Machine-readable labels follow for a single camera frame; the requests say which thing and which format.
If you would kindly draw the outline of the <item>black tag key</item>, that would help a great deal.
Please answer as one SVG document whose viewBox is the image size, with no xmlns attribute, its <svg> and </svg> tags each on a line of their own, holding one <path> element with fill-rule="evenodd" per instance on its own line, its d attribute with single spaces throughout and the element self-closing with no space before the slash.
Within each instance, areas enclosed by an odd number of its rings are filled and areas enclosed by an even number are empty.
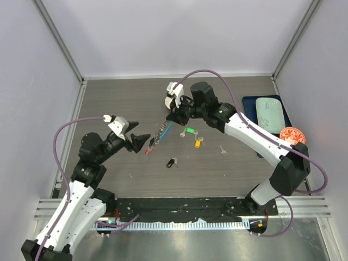
<svg viewBox="0 0 348 261">
<path fill-rule="evenodd" d="M 166 164 L 166 167 L 167 167 L 167 168 L 171 168 L 172 166 L 178 167 L 177 158 L 171 158 L 171 159 L 167 162 L 167 164 Z"/>
</svg>

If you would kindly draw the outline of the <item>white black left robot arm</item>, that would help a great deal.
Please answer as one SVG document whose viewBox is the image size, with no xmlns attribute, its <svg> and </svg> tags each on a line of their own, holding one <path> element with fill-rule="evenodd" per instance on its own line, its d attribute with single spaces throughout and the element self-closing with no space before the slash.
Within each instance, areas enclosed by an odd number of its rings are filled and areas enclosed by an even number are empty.
<svg viewBox="0 0 348 261">
<path fill-rule="evenodd" d="M 79 161 L 71 178 L 62 174 L 65 196 L 43 230 L 21 247 L 25 260 L 72 260 L 80 241 L 95 222 L 115 213 L 114 193 L 98 187 L 107 170 L 103 164 L 123 148 L 138 153 L 150 134 L 126 136 L 138 122 L 128 122 L 120 116 L 105 115 L 102 120 L 110 133 L 105 139 L 94 132 L 83 136 Z"/>
</svg>

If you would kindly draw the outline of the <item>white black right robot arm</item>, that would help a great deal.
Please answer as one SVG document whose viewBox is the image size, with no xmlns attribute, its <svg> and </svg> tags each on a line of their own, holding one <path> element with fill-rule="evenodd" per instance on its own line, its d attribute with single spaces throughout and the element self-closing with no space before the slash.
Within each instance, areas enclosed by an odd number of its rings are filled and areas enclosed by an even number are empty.
<svg viewBox="0 0 348 261">
<path fill-rule="evenodd" d="M 270 200 L 292 195 L 310 173 L 307 146 L 300 142 L 293 146 L 250 120 L 243 120 L 233 105 L 218 101 L 206 82 L 198 82 L 190 90 L 192 96 L 188 97 L 182 84 L 169 83 L 165 98 L 170 109 L 167 120 L 184 126 L 189 119 L 203 119 L 209 127 L 242 141 L 274 167 L 269 179 L 246 196 L 246 210 L 257 215 Z"/>
</svg>

